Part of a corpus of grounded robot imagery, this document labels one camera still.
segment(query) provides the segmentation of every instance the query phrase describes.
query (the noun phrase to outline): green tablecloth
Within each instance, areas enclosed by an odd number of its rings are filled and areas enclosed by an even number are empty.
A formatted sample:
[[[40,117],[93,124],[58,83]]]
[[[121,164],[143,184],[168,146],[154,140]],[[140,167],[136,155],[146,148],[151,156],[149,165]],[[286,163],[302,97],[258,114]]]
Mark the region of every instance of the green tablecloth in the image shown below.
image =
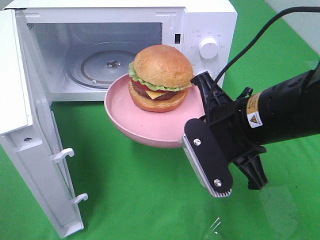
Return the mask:
[[[262,0],[232,0],[238,12],[230,57],[274,16]],[[257,93],[314,68],[319,56],[283,21],[227,72],[224,90]],[[56,102],[52,109],[85,229],[70,240],[202,240],[220,217],[224,240],[319,239],[320,136],[266,145],[261,155],[269,184],[248,190],[234,166],[232,194],[213,198],[198,181],[181,148],[136,143],[109,120],[102,102]],[[0,148],[0,239],[60,239]]]

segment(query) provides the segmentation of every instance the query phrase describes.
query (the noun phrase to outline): black cable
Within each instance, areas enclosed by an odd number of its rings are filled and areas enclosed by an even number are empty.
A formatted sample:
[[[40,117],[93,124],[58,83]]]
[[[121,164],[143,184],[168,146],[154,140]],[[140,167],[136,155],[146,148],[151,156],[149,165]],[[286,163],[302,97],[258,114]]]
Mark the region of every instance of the black cable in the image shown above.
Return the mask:
[[[237,55],[235,56],[217,75],[215,80],[213,81],[212,87],[210,89],[208,98],[207,98],[207,106],[206,106],[206,121],[207,123],[210,122],[210,103],[211,103],[211,96],[213,95],[214,88],[218,81],[222,77],[222,75],[239,59],[241,58],[257,41],[258,39],[264,34],[264,32],[278,19],[283,17],[284,15],[291,14],[291,13],[320,13],[320,7],[318,6],[296,6],[290,7],[287,9],[282,10],[281,12],[277,13],[273,18],[271,18],[258,32],[258,34],[254,37],[254,39]]]

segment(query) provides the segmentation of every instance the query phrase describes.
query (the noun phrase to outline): bottom bun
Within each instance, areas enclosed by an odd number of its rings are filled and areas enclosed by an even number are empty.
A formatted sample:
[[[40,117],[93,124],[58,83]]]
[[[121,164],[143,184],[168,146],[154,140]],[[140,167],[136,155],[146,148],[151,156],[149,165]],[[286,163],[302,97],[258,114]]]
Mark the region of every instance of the bottom bun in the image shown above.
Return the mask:
[[[140,95],[129,81],[129,93],[133,102],[143,110],[149,112],[164,113],[177,108],[188,95],[189,88],[179,91],[172,98],[167,100],[152,100],[150,98]]]

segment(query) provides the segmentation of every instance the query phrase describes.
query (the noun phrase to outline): sesame-free bun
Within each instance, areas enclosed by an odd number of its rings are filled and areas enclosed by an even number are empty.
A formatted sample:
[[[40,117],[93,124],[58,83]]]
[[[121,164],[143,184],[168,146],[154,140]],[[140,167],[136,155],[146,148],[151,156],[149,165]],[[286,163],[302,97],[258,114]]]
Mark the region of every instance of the sesame-free bun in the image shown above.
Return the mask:
[[[164,113],[177,108],[185,100],[188,92],[189,88],[185,88],[170,99],[152,100],[140,95],[132,86],[132,81],[129,81],[129,93],[133,102],[141,109],[149,112]]]
[[[185,86],[193,78],[193,68],[187,57],[173,46],[164,44],[140,51],[133,68],[144,81],[167,88]]]

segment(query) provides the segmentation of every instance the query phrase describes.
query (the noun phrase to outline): microwave control knob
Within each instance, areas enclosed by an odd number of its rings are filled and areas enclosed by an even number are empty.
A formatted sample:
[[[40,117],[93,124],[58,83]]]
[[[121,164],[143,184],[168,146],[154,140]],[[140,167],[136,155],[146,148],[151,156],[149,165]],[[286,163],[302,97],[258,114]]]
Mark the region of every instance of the microwave control knob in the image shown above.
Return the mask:
[[[212,36],[207,36],[199,43],[199,51],[204,59],[213,59],[219,51],[218,42]]]

